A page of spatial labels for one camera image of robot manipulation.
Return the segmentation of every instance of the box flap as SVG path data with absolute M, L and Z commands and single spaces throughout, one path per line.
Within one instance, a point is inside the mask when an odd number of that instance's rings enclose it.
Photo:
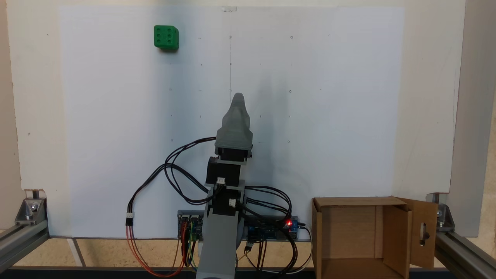
M 322 261 L 322 278 L 400 279 L 402 276 L 381 259 L 336 259 Z
M 404 205 L 405 202 L 395 198 L 389 197 L 356 197 L 356 198 L 314 198 L 315 207 L 318 211 L 322 207 L 332 206 L 393 206 Z
M 317 212 L 315 204 L 312 203 L 311 211 L 311 235 L 312 235 L 312 260 L 315 270 L 315 278 L 322 278 L 322 213 Z
M 412 253 L 410 263 L 426 269 L 434 268 L 437 204 L 400 199 L 412 210 Z
M 410 273 L 412 246 L 412 212 L 397 207 L 383 207 L 384 263 L 405 279 Z

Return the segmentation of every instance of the wire connector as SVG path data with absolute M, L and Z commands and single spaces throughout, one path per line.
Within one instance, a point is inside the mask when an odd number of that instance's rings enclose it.
M 254 244 L 255 244 L 255 243 L 253 243 L 253 242 L 251 242 L 251 241 L 247 241 L 247 244 L 246 244 L 246 246 L 245 246 L 245 253 L 250 252 Z
M 125 225 L 127 227 L 132 227 L 132 220 L 134 219 L 134 213 L 133 212 L 126 212 L 125 214 Z
M 230 207 L 236 207 L 236 199 L 229 199 L 229 206 Z

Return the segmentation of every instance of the wall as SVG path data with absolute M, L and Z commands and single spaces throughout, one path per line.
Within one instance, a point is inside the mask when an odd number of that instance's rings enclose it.
M 487 7 L 482 7 L 489 11 L 494 11 L 496 2 L 491 0 L 474 1 L 470 0 L 469 3 L 486 4 Z M 487 18 L 480 18 L 481 24 L 494 26 L 489 24 Z M 479 237 L 471 238 L 470 240 L 485 250 L 487 253 L 496 257 L 495 247 L 495 224 L 496 224 L 496 102 L 493 102 L 493 116 L 491 123 L 491 134 L 489 137 L 489 149 L 487 156 L 486 178 L 484 185 L 484 196 L 482 200 L 482 214 L 479 228 Z M 131 254 L 128 252 L 127 244 L 122 240 L 80 240 L 79 244 L 89 266 L 138 266 L 133 261 Z M 285 244 L 274 243 L 269 246 L 268 255 L 275 254 L 276 251 L 285 254 Z M 175 241 L 141 241 L 143 255 L 145 258 L 152 260 L 152 265 L 169 266 L 172 264 L 172 257 L 176 247 Z M 256 252 L 250 256 L 252 259 L 256 257 Z M 275 257 L 269 258 L 270 263 L 268 266 L 281 266 L 288 259 L 276 259 Z M 242 260 L 240 266 L 246 266 L 246 261 Z M 50 239 L 33 253 L 26 256 L 19 261 L 17 265 L 22 266 L 74 266 L 74 260 L 70 254 L 70 250 L 65 239 Z
M 21 189 L 5 0 L 0 0 L 0 229 L 14 225 Z
M 22 188 L 47 193 L 49 227 L 72 234 L 66 119 L 61 79 L 61 5 L 371 5 L 405 7 L 405 33 L 393 194 L 424 199 L 448 192 L 465 0 L 9 0 L 14 101 Z M 443 122 L 443 128 L 437 122 Z M 424 162 L 429 160 L 437 169 Z

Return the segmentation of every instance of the yellow wire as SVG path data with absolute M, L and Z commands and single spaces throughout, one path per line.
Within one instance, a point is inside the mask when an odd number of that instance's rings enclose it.
M 196 266 L 196 264 L 194 263 L 194 259 L 193 259 L 193 253 L 191 252 L 191 240 L 193 239 L 193 222 L 191 222 L 191 227 L 189 229 L 189 254 L 191 255 L 191 265 L 193 266 L 193 268 L 196 270 L 198 267 Z

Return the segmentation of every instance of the white connector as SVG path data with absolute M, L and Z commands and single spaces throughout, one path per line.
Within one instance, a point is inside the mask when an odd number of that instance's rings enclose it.
M 229 206 L 230 207 L 236 207 L 236 200 L 235 199 L 229 199 Z

